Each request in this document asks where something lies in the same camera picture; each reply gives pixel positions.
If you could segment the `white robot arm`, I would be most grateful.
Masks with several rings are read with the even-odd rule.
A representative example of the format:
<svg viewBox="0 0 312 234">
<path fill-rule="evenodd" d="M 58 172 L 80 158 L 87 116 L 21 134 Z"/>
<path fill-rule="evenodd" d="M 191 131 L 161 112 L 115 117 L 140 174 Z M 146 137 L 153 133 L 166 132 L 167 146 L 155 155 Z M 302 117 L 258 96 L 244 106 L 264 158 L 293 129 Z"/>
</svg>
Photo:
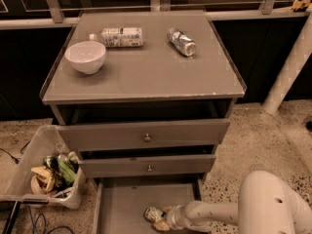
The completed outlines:
<svg viewBox="0 0 312 234">
<path fill-rule="evenodd" d="M 209 232 L 212 221 L 236 225 L 239 234 L 312 234 L 312 210 L 277 176 L 255 171 L 243 180 L 234 203 L 191 201 L 164 209 L 150 207 L 144 216 L 160 231 Z"/>
</svg>

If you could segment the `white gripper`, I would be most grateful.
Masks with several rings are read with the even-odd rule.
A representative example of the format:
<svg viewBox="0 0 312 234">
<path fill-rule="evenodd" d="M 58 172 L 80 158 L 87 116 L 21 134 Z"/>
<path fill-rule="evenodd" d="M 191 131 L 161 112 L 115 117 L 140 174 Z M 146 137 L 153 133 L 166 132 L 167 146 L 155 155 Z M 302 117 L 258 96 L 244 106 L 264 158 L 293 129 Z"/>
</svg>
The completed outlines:
<svg viewBox="0 0 312 234">
<path fill-rule="evenodd" d="M 167 213 L 166 221 L 155 222 L 153 226 L 159 231 L 182 230 L 189 225 L 189 219 L 185 215 L 183 206 L 167 206 L 163 208 Z"/>
</svg>

